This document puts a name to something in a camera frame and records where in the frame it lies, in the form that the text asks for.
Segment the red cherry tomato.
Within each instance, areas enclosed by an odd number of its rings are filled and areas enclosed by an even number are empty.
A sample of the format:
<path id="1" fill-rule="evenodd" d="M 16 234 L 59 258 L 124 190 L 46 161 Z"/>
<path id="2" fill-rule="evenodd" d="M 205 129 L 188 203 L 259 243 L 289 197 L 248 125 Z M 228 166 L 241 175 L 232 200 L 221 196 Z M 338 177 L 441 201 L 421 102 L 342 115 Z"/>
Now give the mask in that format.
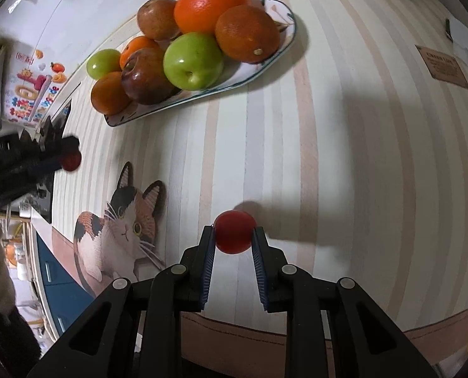
<path id="1" fill-rule="evenodd" d="M 248 213 L 229 210 L 214 221 L 216 247 L 225 254 L 240 254 L 251 247 L 255 219 Z"/>
<path id="2" fill-rule="evenodd" d="M 60 157 L 60 166 L 65 172 L 75 172 L 82 160 L 81 153 L 77 150 L 72 153 L 64 154 Z"/>

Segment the small orange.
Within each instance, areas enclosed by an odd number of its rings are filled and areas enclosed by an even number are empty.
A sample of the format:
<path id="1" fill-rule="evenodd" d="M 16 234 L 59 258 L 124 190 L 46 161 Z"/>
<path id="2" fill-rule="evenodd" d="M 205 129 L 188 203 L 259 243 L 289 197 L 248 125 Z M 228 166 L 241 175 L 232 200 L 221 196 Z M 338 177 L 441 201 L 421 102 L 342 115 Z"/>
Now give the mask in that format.
<path id="1" fill-rule="evenodd" d="M 157 49 L 159 45 L 156 41 L 145 36 L 138 36 L 132 39 L 120 53 L 120 68 L 123 69 L 125 67 L 126 62 L 133 53 L 145 48 Z"/>
<path id="2" fill-rule="evenodd" d="M 92 107 L 105 116 L 124 111 L 132 102 L 122 85 L 122 72 L 109 72 L 96 81 L 90 92 Z"/>

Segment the green apple off plate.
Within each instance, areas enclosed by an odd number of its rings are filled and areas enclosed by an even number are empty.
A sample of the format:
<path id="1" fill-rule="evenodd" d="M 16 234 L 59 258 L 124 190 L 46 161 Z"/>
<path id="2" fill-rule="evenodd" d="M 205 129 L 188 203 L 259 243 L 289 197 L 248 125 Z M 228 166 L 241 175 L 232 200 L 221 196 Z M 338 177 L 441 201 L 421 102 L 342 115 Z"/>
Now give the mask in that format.
<path id="1" fill-rule="evenodd" d="M 116 49 L 101 49 L 86 63 L 86 72 L 94 80 L 99 80 L 110 72 L 119 72 L 120 52 Z"/>

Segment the dark red apple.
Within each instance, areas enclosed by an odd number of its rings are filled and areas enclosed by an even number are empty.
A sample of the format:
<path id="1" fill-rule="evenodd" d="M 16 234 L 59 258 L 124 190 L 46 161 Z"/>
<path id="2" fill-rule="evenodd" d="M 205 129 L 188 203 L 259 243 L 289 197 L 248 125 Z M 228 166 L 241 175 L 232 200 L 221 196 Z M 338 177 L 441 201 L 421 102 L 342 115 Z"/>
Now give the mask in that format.
<path id="1" fill-rule="evenodd" d="M 121 74 L 126 95 L 142 105 L 156 105 L 178 93 L 166 77 L 162 48 L 143 48 L 129 57 Z"/>

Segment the green apple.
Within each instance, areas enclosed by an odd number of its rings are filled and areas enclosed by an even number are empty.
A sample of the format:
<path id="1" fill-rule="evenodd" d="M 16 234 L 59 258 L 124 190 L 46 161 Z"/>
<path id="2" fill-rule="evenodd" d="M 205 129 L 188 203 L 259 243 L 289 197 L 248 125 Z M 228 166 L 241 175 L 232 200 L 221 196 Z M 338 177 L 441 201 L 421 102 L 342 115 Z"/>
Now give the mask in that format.
<path id="1" fill-rule="evenodd" d="M 177 37 L 163 59 L 167 79 L 180 90 L 205 90 L 216 83 L 223 68 L 223 52 L 215 38 L 199 32 Z"/>

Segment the dark orange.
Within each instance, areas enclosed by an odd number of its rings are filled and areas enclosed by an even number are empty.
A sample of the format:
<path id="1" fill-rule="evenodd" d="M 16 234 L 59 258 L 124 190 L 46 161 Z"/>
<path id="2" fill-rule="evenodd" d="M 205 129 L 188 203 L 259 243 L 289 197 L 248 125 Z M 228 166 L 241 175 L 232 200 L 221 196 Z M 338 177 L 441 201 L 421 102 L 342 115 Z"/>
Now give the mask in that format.
<path id="1" fill-rule="evenodd" d="M 271 57 L 280 43 L 274 20 L 262 9 L 250 5 L 225 11 L 215 25 L 215 38 L 225 55 L 249 64 Z"/>

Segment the colourful sticker sheet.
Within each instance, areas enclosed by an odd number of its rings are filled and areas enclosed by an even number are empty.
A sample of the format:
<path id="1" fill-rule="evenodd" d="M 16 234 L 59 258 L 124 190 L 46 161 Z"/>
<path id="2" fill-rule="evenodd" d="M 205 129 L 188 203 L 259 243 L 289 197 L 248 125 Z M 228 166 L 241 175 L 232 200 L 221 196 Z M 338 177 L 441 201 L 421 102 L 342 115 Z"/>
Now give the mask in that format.
<path id="1" fill-rule="evenodd" d="M 38 127 L 67 80 L 65 65 L 49 52 L 13 41 L 3 70 L 3 118 L 12 124 Z"/>

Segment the small orange on plate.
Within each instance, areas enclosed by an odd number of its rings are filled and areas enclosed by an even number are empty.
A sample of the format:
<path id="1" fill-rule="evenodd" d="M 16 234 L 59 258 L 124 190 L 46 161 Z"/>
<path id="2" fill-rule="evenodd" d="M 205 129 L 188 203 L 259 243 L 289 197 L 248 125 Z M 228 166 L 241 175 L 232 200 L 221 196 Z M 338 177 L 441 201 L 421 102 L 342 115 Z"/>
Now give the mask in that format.
<path id="1" fill-rule="evenodd" d="M 125 67 L 126 62 L 133 53 L 145 48 L 157 49 L 159 45 L 156 41 L 145 36 L 138 36 L 132 39 L 120 53 L 120 68 L 123 69 Z"/>

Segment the striped cat table mat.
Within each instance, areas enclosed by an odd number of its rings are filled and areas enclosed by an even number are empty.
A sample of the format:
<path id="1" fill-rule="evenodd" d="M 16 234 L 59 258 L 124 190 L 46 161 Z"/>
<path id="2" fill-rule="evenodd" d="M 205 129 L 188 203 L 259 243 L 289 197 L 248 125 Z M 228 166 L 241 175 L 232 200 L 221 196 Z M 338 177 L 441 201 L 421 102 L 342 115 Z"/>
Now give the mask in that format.
<path id="1" fill-rule="evenodd" d="M 315 277 L 355 279 L 436 364 L 468 346 L 468 66 L 443 81 L 421 49 L 452 55 L 439 0 L 280 0 L 291 48 L 255 81 L 109 127 L 72 96 L 77 172 L 55 180 L 55 258 L 76 274 L 73 231 L 102 213 L 126 162 L 160 180 L 167 264 L 241 208 Z"/>

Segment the brownish red apple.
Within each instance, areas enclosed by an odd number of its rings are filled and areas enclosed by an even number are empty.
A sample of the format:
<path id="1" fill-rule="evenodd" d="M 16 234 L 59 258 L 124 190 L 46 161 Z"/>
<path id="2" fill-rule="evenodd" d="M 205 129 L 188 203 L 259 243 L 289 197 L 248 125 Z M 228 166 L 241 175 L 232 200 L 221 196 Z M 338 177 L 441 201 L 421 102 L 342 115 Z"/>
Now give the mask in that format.
<path id="1" fill-rule="evenodd" d="M 149 0 L 137 12 L 137 23 L 144 36 L 164 41 L 175 38 L 180 31 L 174 19 L 175 0 Z"/>

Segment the large orange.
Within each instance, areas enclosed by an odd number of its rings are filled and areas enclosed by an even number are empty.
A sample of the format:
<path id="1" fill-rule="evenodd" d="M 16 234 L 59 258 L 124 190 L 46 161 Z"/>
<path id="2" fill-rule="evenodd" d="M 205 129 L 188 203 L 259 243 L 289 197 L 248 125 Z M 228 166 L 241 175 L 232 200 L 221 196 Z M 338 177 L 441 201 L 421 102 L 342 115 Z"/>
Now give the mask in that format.
<path id="1" fill-rule="evenodd" d="M 174 20 L 182 34 L 200 32 L 214 34 L 221 15 L 235 6 L 248 4 L 250 0 L 177 0 Z"/>

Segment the brown label card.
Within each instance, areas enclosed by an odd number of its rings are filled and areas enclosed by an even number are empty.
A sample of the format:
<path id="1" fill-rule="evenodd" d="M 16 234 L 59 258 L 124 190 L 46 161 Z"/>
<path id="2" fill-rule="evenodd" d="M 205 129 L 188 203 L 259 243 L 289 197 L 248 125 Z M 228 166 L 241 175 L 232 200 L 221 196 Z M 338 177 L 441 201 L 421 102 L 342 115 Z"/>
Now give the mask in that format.
<path id="1" fill-rule="evenodd" d="M 468 90 L 468 81 L 455 57 L 420 45 L 416 49 L 434 79 Z"/>

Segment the floral ceramic plate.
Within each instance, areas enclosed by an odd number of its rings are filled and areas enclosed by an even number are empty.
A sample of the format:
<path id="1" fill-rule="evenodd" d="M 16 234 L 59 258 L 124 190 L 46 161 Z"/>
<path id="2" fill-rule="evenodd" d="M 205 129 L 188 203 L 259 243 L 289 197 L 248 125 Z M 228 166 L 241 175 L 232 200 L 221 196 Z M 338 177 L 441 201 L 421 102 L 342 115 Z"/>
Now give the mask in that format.
<path id="1" fill-rule="evenodd" d="M 249 5 L 228 9 L 215 26 L 218 48 L 223 52 L 223 72 L 204 90 L 181 90 L 155 105 L 133 103 L 107 116 L 111 127 L 248 84 L 271 66 L 296 36 L 293 12 L 279 0 L 251 0 Z"/>

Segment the black pen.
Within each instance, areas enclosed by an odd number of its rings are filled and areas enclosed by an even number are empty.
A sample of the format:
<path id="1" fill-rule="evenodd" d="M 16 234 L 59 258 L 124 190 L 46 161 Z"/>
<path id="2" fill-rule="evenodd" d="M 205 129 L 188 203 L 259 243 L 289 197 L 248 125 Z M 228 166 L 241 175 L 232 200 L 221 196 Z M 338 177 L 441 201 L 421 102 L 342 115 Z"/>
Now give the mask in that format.
<path id="1" fill-rule="evenodd" d="M 446 33 L 446 37 L 451 42 L 453 42 L 452 32 L 451 32 L 451 24 L 450 24 L 450 20 L 448 18 L 446 18 L 446 21 L 445 21 L 445 33 Z"/>

